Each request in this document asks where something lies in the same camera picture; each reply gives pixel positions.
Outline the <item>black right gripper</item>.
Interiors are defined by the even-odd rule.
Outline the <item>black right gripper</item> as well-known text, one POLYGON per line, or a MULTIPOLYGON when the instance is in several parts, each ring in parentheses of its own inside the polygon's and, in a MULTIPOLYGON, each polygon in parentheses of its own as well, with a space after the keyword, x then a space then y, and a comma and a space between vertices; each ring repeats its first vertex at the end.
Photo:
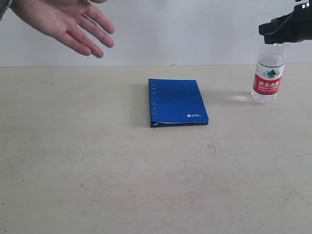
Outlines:
POLYGON ((293 10, 259 25, 265 44, 298 43, 312 40, 312 4, 300 3, 293 10))

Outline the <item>person's open hand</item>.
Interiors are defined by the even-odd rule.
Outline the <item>person's open hand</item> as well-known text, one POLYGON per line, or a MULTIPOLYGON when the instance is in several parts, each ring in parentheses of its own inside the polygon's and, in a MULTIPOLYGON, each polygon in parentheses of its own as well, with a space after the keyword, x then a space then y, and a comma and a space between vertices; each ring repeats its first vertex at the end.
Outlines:
POLYGON ((75 52, 102 58, 104 52, 86 34, 108 48, 115 27, 97 8, 101 0, 14 0, 10 8, 26 24, 75 52))

